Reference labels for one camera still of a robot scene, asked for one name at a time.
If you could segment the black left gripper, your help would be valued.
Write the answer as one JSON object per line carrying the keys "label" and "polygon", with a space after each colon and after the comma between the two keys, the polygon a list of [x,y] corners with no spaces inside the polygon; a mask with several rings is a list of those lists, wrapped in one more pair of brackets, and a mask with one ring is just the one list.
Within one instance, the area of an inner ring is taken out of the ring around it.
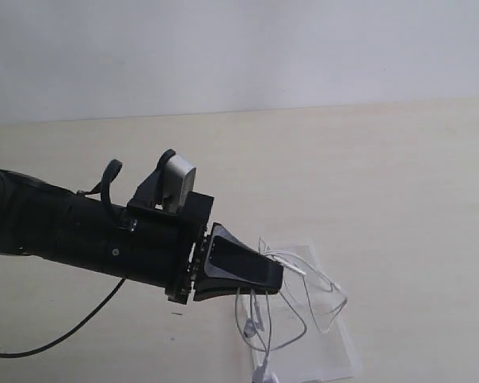
{"label": "black left gripper", "polygon": [[[126,277],[164,289],[171,302],[186,304],[192,289],[191,255],[207,230],[214,198],[191,191],[176,213],[142,207],[130,201],[127,211],[137,221],[129,240]],[[283,266],[239,241],[214,223],[194,284],[194,302],[239,294],[277,294]]]}

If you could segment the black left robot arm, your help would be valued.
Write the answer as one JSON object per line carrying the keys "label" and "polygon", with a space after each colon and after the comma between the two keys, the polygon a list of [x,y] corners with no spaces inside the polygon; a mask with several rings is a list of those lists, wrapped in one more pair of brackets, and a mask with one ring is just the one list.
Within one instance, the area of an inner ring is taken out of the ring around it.
{"label": "black left robot arm", "polygon": [[212,205],[192,191],[177,213],[122,207],[0,169],[0,255],[157,286],[179,304],[278,293],[283,267],[209,223]]}

